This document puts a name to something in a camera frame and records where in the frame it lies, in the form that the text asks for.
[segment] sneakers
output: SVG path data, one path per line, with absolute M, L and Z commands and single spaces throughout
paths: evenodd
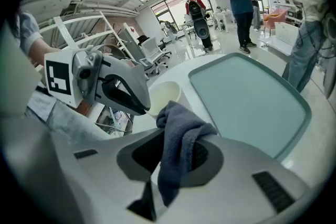
M 246 44 L 246 46 L 255 48 L 257 46 L 257 44 L 255 44 L 253 42 L 250 42 L 250 43 Z
M 250 50 L 246 46 L 240 46 L 239 49 L 245 53 L 245 54 L 250 54 Z

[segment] vent grille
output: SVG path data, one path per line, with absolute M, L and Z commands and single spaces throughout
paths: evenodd
M 284 211 L 295 202 L 269 172 L 254 174 L 252 177 L 277 213 Z

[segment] light blue jeans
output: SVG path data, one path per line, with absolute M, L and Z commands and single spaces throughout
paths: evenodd
M 300 26 L 298 39 L 282 75 L 298 92 L 308 83 L 325 40 L 320 21 L 303 22 Z

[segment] floor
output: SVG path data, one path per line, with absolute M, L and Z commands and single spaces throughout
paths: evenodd
M 211 28 L 214 50 L 210 54 L 240 52 L 235 28 L 235 25 L 229 25 L 229 33 Z M 260 36 L 264 36 L 263 31 L 254 32 L 251 28 L 250 37 L 257 44 L 257 48 L 251 48 L 249 56 L 282 75 L 288 57 L 275 49 L 262 48 L 262 43 L 258 42 Z M 172 52 L 172 57 L 165 60 L 167 65 L 174 67 L 206 54 L 201 40 L 195 40 L 192 36 L 192 44 L 190 47 L 185 37 L 180 38 L 176 44 L 168 44 L 167 50 Z M 150 75 L 148 85 L 165 72 L 166 69 L 162 69 L 159 75 Z M 301 93 L 311 107 L 312 120 L 302 139 L 282 162 L 284 167 L 296 173 L 311 187 L 329 177 L 336 161 L 336 91 L 334 90 L 331 98 L 326 100 L 322 92 L 322 82 L 323 73 L 316 68 Z

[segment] person in red jacket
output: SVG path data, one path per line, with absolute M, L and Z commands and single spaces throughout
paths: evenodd
M 195 2 L 199 3 L 199 5 L 201 6 L 201 8 L 203 8 L 204 10 L 206 10 L 206 7 L 203 4 L 202 0 L 187 0 L 187 2 L 185 3 L 185 8 L 187 10 L 187 14 L 189 14 L 189 2 L 190 1 L 195 1 Z

